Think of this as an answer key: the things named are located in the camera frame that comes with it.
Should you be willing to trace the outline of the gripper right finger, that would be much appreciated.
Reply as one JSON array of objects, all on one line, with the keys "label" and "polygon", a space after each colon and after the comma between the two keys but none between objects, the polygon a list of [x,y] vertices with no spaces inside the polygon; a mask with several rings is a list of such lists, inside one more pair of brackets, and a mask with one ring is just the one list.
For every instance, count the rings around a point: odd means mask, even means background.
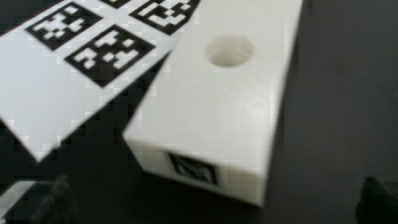
[{"label": "gripper right finger", "polygon": [[356,220],[358,224],[398,224],[398,181],[365,179]]}]

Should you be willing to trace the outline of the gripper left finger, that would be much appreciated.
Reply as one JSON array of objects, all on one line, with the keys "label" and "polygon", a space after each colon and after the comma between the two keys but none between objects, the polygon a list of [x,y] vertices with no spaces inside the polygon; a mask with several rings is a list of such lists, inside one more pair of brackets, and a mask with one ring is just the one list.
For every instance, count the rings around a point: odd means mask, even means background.
[{"label": "gripper left finger", "polygon": [[79,224],[75,193],[66,176],[20,180],[0,195],[0,224]]}]

